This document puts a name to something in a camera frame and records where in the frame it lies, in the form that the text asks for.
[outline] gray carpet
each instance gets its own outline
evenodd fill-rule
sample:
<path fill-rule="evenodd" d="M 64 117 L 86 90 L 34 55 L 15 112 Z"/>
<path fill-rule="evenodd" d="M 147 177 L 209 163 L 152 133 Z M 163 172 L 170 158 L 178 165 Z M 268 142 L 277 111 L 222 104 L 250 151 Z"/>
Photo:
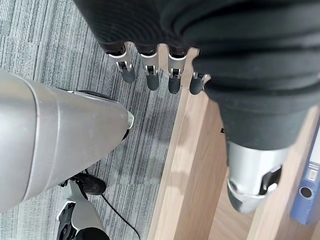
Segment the gray carpet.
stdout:
<path fill-rule="evenodd" d="M 103 93 L 135 115 L 128 138 L 89 171 L 107 182 L 105 196 L 145 240 L 180 96 L 169 93 L 162 71 L 159 90 L 149 91 L 140 58 L 134 47 L 130 51 L 137 76 L 131 85 L 121 79 L 71 0 L 0 1 L 0 68 L 56 87 Z M 0 214 L 0 239 L 55 240 L 62 196 L 55 187 Z M 110 239 L 138 239 L 100 196 L 90 199 Z"/>

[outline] black fabric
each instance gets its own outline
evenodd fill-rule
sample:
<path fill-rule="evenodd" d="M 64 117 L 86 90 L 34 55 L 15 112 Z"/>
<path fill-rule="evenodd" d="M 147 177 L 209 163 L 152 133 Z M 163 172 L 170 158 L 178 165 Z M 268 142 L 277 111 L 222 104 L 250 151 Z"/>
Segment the black fabric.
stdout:
<path fill-rule="evenodd" d="M 81 229 L 74 240 L 110 240 L 110 238 L 104 231 L 95 227 L 88 227 Z"/>
<path fill-rule="evenodd" d="M 165 43 L 175 54 L 199 48 L 193 67 L 211 75 L 205 91 L 219 104 L 226 135 L 241 146 L 288 147 L 307 109 L 320 102 L 320 0 L 74 2 L 102 46 Z M 264 134 L 270 129 L 278 140 Z"/>

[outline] metal bracket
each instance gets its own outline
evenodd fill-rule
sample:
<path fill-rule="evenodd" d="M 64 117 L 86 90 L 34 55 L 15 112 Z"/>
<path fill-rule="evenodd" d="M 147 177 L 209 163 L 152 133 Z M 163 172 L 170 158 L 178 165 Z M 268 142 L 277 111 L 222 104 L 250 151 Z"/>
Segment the metal bracket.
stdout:
<path fill-rule="evenodd" d="M 181 79 L 182 73 L 185 69 L 186 59 L 187 55 L 180 58 L 173 57 L 170 54 L 168 55 L 168 70 L 171 79 L 174 75 L 177 76 L 178 79 Z"/>
<path fill-rule="evenodd" d="M 147 56 L 147 55 L 144 55 L 142 53 L 140 53 L 140 56 L 141 56 L 141 61 L 144 65 L 144 71 L 145 71 L 145 74 L 147 76 L 149 76 L 150 74 L 150 71 L 148 69 L 148 67 L 153 67 L 153 75 L 157 75 L 158 74 L 158 70 L 159 70 L 159 58 L 158 58 L 158 51 L 151 55 L 151 56 Z"/>
<path fill-rule="evenodd" d="M 115 56 L 112 54 L 108 54 L 108 55 L 115 62 L 116 67 L 121 73 L 123 72 L 123 69 L 127 69 L 128 72 L 130 72 L 133 69 L 132 63 L 130 60 L 130 54 L 127 48 L 125 49 L 125 52 L 122 55 L 119 55 L 119 56 Z"/>

